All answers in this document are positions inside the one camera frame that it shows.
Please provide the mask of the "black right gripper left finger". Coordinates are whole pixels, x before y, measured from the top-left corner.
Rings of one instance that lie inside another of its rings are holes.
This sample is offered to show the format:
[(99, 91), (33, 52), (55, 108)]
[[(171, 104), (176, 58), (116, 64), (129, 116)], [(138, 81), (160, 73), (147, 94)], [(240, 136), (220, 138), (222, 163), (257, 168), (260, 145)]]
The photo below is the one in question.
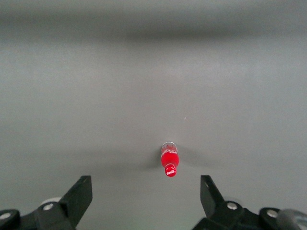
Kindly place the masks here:
[(92, 179), (84, 175), (59, 199), (44, 201), (21, 216), (17, 209), (0, 211), (2, 230), (75, 230), (93, 199)]

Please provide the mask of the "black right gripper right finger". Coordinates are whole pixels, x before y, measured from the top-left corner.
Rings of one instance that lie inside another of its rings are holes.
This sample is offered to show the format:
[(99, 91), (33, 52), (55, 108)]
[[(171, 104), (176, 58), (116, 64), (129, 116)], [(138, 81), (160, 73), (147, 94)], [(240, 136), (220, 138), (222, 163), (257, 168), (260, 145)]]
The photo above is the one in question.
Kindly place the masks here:
[(307, 215), (294, 209), (264, 207), (258, 214), (226, 201), (209, 175), (201, 176), (200, 200), (205, 212), (194, 230), (305, 230)]

